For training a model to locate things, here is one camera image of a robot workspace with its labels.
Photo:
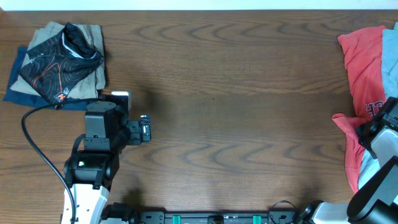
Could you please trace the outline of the light blue polo shirt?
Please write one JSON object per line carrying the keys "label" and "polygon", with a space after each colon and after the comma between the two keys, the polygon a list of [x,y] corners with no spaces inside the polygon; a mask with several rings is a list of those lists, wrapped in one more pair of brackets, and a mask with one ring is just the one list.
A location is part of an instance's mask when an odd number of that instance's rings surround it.
{"label": "light blue polo shirt", "polygon": [[[385,98],[390,96],[397,98],[397,22],[392,30],[382,32],[382,85]],[[380,169],[377,159],[373,159],[370,152],[365,149],[361,162],[361,170],[358,179],[358,189]]]}

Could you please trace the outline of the red t-shirt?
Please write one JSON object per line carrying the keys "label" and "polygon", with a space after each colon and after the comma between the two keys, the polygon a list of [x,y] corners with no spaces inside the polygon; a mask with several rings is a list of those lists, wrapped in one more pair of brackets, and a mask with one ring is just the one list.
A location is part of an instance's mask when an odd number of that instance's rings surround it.
{"label": "red t-shirt", "polygon": [[358,142],[356,128],[372,120],[386,101],[381,76],[384,30],[385,26],[367,27],[338,36],[356,116],[347,117],[337,113],[332,120],[346,136],[345,172],[353,192],[359,190],[358,181],[365,152]]}

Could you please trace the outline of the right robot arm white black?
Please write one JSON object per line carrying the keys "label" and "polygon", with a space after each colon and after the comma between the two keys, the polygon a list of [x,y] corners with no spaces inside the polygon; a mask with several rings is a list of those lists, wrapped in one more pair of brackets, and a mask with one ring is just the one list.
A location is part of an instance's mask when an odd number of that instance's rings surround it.
{"label": "right robot arm white black", "polygon": [[310,203],[295,223],[397,224],[397,98],[388,98],[371,121],[356,128],[356,134],[380,169],[350,202]]}

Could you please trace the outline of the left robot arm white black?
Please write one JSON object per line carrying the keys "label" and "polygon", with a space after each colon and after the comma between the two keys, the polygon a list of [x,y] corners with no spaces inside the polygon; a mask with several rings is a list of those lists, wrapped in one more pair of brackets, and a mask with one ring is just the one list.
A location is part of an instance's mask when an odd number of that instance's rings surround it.
{"label": "left robot arm white black", "polygon": [[85,134],[74,143],[64,165],[67,189],[62,223],[139,223],[139,215],[122,203],[107,203],[126,146],[151,140],[150,118],[129,119],[129,105],[97,101],[86,107]]}

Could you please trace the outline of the folded beige garment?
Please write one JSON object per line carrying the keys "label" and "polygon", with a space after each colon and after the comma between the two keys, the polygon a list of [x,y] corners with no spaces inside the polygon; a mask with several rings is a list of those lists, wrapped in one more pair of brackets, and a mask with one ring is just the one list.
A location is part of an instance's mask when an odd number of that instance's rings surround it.
{"label": "folded beige garment", "polygon": [[[95,48],[104,55],[104,44],[101,26],[89,24],[76,24],[80,29],[85,40],[90,47]],[[29,43],[28,50],[41,44],[45,40],[55,36],[64,28],[56,22],[49,22],[44,28],[36,30]],[[102,90],[106,85],[105,64],[102,63],[94,72],[85,79],[79,81],[69,92],[68,98],[94,98],[98,96],[98,90]],[[20,75],[11,85],[11,90],[27,93],[29,95],[39,95]]]}

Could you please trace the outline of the black orange patterned shirt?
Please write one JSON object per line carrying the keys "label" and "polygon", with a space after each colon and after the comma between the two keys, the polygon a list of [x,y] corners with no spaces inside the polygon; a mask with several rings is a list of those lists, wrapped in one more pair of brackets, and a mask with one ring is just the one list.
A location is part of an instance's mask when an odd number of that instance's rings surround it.
{"label": "black orange patterned shirt", "polygon": [[49,22],[35,31],[11,89],[58,103],[96,98],[105,84],[101,26]]}

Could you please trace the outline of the folded navy blue garment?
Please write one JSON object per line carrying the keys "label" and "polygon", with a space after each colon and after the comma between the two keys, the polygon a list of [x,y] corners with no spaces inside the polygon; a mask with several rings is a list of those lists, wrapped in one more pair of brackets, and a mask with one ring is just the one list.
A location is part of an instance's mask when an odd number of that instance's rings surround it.
{"label": "folded navy blue garment", "polygon": [[[50,48],[19,47],[11,70],[4,101],[34,108],[49,104],[56,110],[84,111],[89,98],[84,101],[68,98],[70,90],[99,67],[103,60],[99,52],[91,51],[91,58],[75,57],[63,45]],[[11,90],[11,85],[21,76],[39,95],[29,95]]]}

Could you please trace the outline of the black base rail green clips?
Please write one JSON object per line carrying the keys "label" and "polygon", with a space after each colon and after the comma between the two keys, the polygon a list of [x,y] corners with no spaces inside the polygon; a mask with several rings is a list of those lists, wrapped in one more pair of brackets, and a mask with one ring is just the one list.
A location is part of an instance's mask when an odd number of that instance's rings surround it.
{"label": "black base rail green clips", "polygon": [[273,210],[271,212],[193,213],[142,212],[142,224],[272,224],[294,223],[297,212]]}

